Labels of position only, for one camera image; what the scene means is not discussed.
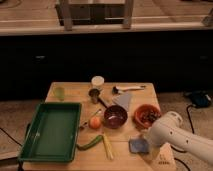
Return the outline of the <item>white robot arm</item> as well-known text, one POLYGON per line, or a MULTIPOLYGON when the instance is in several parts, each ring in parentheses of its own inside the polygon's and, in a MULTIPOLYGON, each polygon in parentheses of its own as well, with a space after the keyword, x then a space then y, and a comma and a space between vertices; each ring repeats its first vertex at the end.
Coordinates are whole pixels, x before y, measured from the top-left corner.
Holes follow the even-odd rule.
POLYGON ((148 128, 145 139, 151 147, 170 143, 213 165, 213 140, 181 129, 182 123, 179 113, 169 111, 148 128))

